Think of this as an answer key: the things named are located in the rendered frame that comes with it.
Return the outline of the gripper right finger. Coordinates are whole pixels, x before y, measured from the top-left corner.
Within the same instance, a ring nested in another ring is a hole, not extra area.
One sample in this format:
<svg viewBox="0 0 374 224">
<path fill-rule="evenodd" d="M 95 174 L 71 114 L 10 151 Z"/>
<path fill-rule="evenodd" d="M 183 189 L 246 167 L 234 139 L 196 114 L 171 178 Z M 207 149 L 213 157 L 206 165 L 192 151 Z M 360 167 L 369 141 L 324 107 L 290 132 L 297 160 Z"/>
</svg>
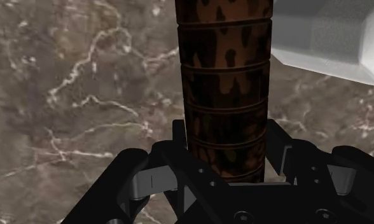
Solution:
<svg viewBox="0 0 374 224">
<path fill-rule="evenodd" d="M 331 152 L 267 121 L 266 158 L 298 191 L 303 224 L 374 224 L 374 157 L 353 146 Z"/>
</svg>

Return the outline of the white angular box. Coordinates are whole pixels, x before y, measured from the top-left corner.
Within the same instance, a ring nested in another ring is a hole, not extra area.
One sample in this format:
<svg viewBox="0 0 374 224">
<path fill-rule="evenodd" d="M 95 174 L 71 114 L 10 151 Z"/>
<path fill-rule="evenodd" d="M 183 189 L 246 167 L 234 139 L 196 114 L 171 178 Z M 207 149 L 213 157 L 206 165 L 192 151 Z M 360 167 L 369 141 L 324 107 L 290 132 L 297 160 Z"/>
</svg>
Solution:
<svg viewBox="0 0 374 224">
<path fill-rule="evenodd" d="M 374 86 L 374 0 L 275 0 L 281 63 Z"/>
</svg>

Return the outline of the brown spotted ribbed cylinder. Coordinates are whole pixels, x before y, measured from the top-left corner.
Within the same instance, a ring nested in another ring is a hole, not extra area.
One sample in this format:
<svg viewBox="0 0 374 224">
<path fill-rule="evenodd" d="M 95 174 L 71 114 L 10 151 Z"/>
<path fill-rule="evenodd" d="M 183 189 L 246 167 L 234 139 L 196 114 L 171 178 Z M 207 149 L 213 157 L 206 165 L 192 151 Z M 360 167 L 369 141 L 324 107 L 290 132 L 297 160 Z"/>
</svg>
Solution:
<svg viewBox="0 0 374 224">
<path fill-rule="evenodd" d="M 175 0 L 187 148 L 227 182 L 260 183 L 274 0 Z"/>
</svg>

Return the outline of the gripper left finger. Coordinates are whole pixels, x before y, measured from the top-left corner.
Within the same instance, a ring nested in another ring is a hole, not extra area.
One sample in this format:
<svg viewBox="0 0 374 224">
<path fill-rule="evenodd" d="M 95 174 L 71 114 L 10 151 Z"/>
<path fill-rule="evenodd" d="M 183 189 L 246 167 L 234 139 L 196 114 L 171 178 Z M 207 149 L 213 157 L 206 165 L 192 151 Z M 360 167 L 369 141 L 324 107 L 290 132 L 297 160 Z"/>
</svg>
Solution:
<svg viewBox="0 0 374 224">
<path fill-rule="evenodd" d="M 229 224 L 229 189 L 219 175 L 186 150 L 184 122 L 172 124 L 172 139 L 147 152 L 119 152 L 61 224 L 134 224 L 156 193 L 164 193 L 177 215 L 175 224 Z"/>
</svg>

